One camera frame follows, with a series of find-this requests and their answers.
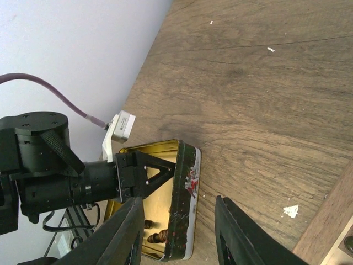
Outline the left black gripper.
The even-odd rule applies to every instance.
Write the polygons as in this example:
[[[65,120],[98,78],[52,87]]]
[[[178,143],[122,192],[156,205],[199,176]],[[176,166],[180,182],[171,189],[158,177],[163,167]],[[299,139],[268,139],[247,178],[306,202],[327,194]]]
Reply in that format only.
[[[70,166],[73,170],[70,178],[70,202],[72,205],[83,205],[120,197],[118,176],[129,166],[133,166],[134,172],[133,196],[145,199],[174,177],[176,164],[135,151],[117,153],[111,162],[82,162],[75,158]],[[149,168],[157,169],[158,172],[148,177]]]

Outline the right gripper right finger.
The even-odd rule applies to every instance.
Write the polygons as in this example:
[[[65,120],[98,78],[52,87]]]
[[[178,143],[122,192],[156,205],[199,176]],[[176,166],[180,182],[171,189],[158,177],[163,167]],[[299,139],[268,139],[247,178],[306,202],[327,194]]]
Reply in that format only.
[[[228,197],[216,197],[215,234],[219,264],[306,264]]]

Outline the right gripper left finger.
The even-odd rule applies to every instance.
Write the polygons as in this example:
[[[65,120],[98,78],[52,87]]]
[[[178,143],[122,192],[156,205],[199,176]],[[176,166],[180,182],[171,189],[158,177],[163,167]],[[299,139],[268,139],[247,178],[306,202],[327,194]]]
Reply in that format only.
[[[130,198],[59,264],[140,264],[143,232],[143,201]]]

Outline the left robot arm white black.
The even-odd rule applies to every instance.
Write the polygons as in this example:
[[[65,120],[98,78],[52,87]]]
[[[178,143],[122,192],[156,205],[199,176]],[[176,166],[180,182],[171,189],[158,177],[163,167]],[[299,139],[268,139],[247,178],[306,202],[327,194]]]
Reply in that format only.
[[[141,151],[83,162],[71,150],[68,118],[31,112],[1,119],[1,234],[41,213],[117,199],[146,198],[174,176],[175,163]]]

